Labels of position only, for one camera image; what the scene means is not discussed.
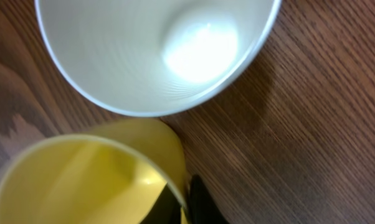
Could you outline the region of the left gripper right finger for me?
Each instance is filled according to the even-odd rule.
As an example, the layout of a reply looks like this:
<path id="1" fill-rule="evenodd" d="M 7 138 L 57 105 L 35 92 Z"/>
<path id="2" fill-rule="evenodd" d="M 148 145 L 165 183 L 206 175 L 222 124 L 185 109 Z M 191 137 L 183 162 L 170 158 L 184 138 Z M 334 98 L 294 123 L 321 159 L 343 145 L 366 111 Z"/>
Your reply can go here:
<path id="1" fill-rule="evenodd" d="M 199 175 L 191 178 L 188 206 L 192 224 L 229 224 Z"/>

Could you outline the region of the yellow plastic cup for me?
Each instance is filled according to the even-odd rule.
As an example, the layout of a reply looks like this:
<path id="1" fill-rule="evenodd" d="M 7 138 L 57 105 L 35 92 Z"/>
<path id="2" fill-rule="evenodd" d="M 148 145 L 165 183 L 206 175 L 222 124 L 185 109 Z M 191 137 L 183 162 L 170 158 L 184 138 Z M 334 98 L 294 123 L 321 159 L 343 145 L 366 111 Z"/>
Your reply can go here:
<path id="1" fill-rule="evenodd" d="M 123 119 L 22 150 L 0 170 L 0 223 L 140 223 L 166 185 L 188 222 L 186 165 L 157 119 Z"/>

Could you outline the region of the pale green plastic cup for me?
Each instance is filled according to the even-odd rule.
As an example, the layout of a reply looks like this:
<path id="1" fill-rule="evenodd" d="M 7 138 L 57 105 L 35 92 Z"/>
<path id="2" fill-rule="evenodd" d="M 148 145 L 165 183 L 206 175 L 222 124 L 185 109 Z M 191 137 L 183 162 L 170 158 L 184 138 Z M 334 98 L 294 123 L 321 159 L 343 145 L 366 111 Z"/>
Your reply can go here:
<path id="1" fill-rule="evenodd" d="M 63 77 L 114 113 L 158 117 L 213 98 L 258 55 L 281 0 L 36 0 Z"/>

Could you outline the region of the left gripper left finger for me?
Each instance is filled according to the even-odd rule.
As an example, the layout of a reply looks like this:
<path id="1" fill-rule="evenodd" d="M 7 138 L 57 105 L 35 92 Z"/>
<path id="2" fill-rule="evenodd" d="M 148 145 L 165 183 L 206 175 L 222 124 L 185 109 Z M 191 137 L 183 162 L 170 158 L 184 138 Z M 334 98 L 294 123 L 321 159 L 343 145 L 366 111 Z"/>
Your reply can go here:
<path id="1" fill-rule="evenodd" d="M 181 206 L 168 185 L 140 224 L 181 224 Z"/>

